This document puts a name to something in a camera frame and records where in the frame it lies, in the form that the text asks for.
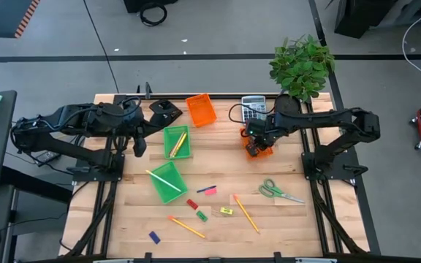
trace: orange basket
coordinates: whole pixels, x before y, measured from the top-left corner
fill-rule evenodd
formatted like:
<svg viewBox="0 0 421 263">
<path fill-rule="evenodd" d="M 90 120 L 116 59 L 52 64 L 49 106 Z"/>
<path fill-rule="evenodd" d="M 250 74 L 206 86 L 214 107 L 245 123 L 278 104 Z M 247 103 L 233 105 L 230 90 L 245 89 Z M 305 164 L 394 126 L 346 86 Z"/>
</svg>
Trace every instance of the orange basket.
<svg viewBox="0 0 421 263">
<path fill-rule="evenodd" d="M 197 128 L 216 121 L 217 115 L 213 110 L 209 94 L 200 94 L 188 98 L 186 99 L 186 104 L 188 105 L 191 119 Z"/>
<path fill-rule="evenodd" d="M 243 135 L 246 135 L 244 133 L 244 131 L 245 131 L 244 128 L 240 129 L 240 133 L 243 134 Z M 243 149 L 245 150 L 246 157 L 248 157 L 248 159 L 263 158 L 263 157 L 267 157 L 267 156 L 274 153 L 273 150 L 272 150 L 272 147 L 269 147 L 265 150 L 260 150 L 257 156 L 251 156 L 251 155 L 249 155 L 248 151 L 246 150 L 246 146 L 249 143 L 249 137 L 241 137 L 241 142 L 243 143 Z"/>
</svg>

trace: yellow eraser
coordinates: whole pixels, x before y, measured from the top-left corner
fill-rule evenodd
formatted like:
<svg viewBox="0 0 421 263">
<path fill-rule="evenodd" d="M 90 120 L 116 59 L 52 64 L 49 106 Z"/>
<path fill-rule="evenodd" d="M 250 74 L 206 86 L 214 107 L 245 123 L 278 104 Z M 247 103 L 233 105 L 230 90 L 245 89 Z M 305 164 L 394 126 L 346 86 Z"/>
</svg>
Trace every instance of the yellow eraser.
<svg viewBox="0 0 421 263">
<path fill-rule="evenodd" d="M 229 209 L 229 208 L 225 208 L 225 207 L 220 207 L 220 213 L 226 213 L 227 215 L 232 215 L 233 214 L 233 209 Z"/>
</svg>

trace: pink eraser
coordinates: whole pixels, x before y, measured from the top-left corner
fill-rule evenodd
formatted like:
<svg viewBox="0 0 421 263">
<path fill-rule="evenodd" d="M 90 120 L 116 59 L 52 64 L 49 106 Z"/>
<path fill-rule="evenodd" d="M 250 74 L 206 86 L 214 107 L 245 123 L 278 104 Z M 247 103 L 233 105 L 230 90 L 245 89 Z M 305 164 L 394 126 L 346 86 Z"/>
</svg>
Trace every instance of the pink eraser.
<svg viewBox="0 0 421 263">
<path fill-rule="evenodd" d="M 217 187 L 214 187 L 214 188 L 211 188 L 211 189 L 208 189 L 208 190 L 204 191 L 205 195 L 211 195 L 211 194 L 215 194 L 215 193 L 217 193 Z"/>
</svg>

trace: yellow pencil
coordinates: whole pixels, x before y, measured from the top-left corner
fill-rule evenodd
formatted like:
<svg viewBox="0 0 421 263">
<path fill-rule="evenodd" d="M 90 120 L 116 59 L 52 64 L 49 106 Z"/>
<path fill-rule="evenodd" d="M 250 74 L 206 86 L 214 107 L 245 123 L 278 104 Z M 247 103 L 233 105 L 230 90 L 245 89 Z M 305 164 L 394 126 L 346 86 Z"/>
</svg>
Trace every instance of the yellow pencil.
<svg viewBox="0 0 421 263">
<path fill-rule="evenodd" d="M 183 142 L 184 142 L 184 140 L 186 139 L 186 135 L 188 135 L 187 133 L 185 133 L 184 135 L 183 135 L 183 138 L 181 138 L 181 141 L 178 143 L 178 147 L 175 149 L 175 151 L 173 152 L 173 154 L 172 154 L 172 157 L 175 157 L 176 156 L 176 154 L 178 153 L 178 151 L 180 150 L 180 148 L 181 148 L 181 146 L 182 146 L 182 144 L 183 144 Z"/>
<path fill-rule="evenodd" d="M 256 232 L 259 233 L 259 229 L 257 228 L 256 224 L 251 220 L 251 218 L 249 217 L 249 214 L 246 212 L 245 208 L 243 207 L 243 205 L 240 203 L 240 200 L 238 199 L 236 194 L 233 194 L 233 198 L 235 199 L 235 201 L 238 203 L 238 205 L 240 205 L 241 210 L 245 213 L 245 216 L 247 217 L 247 219 L 249 220 L 249 222 L 253 225 L 254 229 L 256 230 Z"/>
<path fill-rule="evenodd" d="M 175 223 L 177 223 L 177 224 L 179 224 L 180 226 L 182 226 L 182 227 L 184 227 L 184 228 L 188 229 L 189 231 L 191 231 L 191 232 L 195 233 L 196 235 L 198 235 L 198 236 L 200 236 L 200 237 L 202 237 L 202 238 L 205 238 L 205 235 L 203 235 L 203 234 L 199 233 L 198 231 L 196 231 L 196 230 L 192 229 L 191 227 L 189 227 L 189 226 L 187 226 L 187 225 L 185 225 L 185 224 L 181 223 L 180 221 L 178 221 L 178 220 L 177 220 L 177 219 L 175 219 L 174 217 L 172 217 L 172 216 L 168 216 L 168 219 L 170 219 L 171 221 L 174 221 Z"/>
<path fill-rule="evenodd" d="M 175 152 L 176 148 L 178 147 L 178 145 L 180 144 L 181 139 L 183 138 L 183 136 L 186 134 L 185 131 L 183 131 L 180 135 L 180 138 L 178 138 L 178 141 L 175 143 L 175 146 L 173 146 L 172 150 L 170 151 L 170 153 L 168 154 L 169 157 L 173 157 L 173 153 Z"/>
</svg>

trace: leaves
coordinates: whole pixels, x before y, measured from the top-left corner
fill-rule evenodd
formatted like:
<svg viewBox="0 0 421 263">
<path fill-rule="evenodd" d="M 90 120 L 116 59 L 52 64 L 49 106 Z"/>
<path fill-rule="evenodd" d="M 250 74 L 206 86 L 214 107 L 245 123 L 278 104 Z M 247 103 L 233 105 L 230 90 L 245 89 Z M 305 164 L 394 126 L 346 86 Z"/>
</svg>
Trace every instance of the leaves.
<svg viewBox="0 0 421 263">
<path fill-rule="evenodd" d="M 334 70 L 334 56 L 311 35 L 291 41 L 293 44 L 289 42 L 285 38 L 283 45 L 275 48 L 275 58 L 269 62 L 272 66 L 270 78 L 290 96 L 303 101 L 318 97 L 318 91 L 325 87 L 328 69 Z"/>
</svg>

